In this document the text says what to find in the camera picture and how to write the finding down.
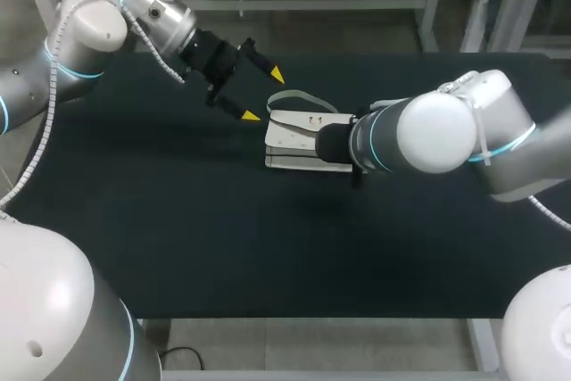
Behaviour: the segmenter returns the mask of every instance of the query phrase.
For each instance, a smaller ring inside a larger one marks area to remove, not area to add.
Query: black cloth
[[[276,60],[288,88],[342,112],[494,68],[537,120],[570,99],[539,55]],[[495,202],[469,167],[368,175],[359,190],[348,174],[265,167],[265,102],[279,89],[241,65],[226,94],[264,117],[244,124],[203,105],[199,77],[182,87],[150,55],[120,57],[58,107],[9,212],[71,239],[139,318],[498,318],[526,282],[571,262],[567,232],[526,201]],[[571,219],[570,196],[561,185],[541,199]]]

